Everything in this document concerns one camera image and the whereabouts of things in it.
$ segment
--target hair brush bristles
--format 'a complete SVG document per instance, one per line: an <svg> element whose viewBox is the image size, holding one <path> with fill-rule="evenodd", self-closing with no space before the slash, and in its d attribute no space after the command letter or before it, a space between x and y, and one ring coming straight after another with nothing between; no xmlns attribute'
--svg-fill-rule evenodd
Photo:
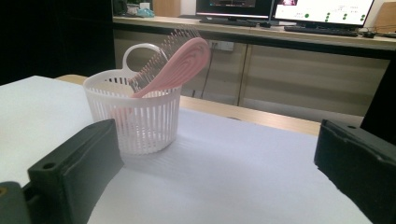
<svg viewBox="0 0 396 224"><path fill-rule="evenodd" d="M181 25L165 38L161 50L156 53L148 63L129 80L129 85L135 93L143 90L161 72L166 63L172 58L177 50L189 40L201 37L198 31L189 25Z"/></svg>

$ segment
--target wall outlet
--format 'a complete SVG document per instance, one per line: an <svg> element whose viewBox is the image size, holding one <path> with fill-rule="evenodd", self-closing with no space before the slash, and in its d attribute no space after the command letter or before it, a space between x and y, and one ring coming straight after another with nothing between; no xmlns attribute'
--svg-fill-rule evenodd
<svg viewBox="0 0 396 224"><path fill-rule="evenodd" d="M210 48L214 47L215 49L233 51L233 42L209 40L208 44Z"/></svg>

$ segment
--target desk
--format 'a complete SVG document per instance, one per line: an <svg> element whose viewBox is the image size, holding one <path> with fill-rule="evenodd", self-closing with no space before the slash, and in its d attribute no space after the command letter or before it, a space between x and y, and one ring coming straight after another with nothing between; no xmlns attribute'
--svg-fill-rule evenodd
<svg viewBox="0 0 396 224"><path fill-rule="evenodd" d="M8 168L2 180L26 184L21 174L34 156L92 123L82 87L61 81L84 77L59 79L30 77L0 88L0 123L9 128L8 137L0 135ZM179 121L168 148L128 160L89 223L370 223L313 163L318 139L297 133L303 120L287 132L180 108Z"/></svg>
<svg viewBox="0 0 396 224"><path fill-rule="evenodd" d="M78 75L66 75L63 77L58 77L58 79L76 84L82 84L86 78ZM243 121L253 122L260 125L297 133L318 135L318 131L320 129L320 123L310 120L295 119L277 114L261 112L258 110L247 109L234 105L219 104L186 96L180 97L180 106L209 114L241 119Z"/></svg>
<svg viewBox="0 0 396 224"><path fill-rule="evenodd" d="M201 36L237 43L286 49L302 49L350 56L390 59L396 50L396 39L376 36L374 39L285 32L282 27L265 29L202 24L198 20L167 17L113 18L116 30L169 35L181 24L194 25Z"/></svg>

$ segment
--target computer monitor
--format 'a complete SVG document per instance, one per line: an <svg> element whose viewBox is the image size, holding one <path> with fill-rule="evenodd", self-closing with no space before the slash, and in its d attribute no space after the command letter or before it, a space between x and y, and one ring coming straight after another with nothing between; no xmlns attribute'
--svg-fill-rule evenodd
<svg viewBox="0 0 396 224"><path fill-rule="evenodd" d="M268 21L273 0L196 0L196 15L228 20Z"/></svg>
<svg viewBox="0 0 396 224"><path fill-rule="evenodd" d="M363 27L374 0L276 0L272 20L310 27Z"/></svg>

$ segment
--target screw hole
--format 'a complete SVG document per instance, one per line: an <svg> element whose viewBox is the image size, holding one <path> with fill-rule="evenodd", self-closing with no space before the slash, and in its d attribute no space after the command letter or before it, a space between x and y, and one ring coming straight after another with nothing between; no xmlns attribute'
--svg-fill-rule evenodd
<svg viewBox="0 0 396 224"><path fill-rule="evenodd" d="M7 188L0 188L0 197L6 194Z"/></svg>
<svg viewBox="0 0 396 224"><path fill-rule="evenodd" d="M45 164L43 166L43 169L48 170L48 169L53 168L54 166L55 166L55 162L50 162L50 163Z"/></svg>

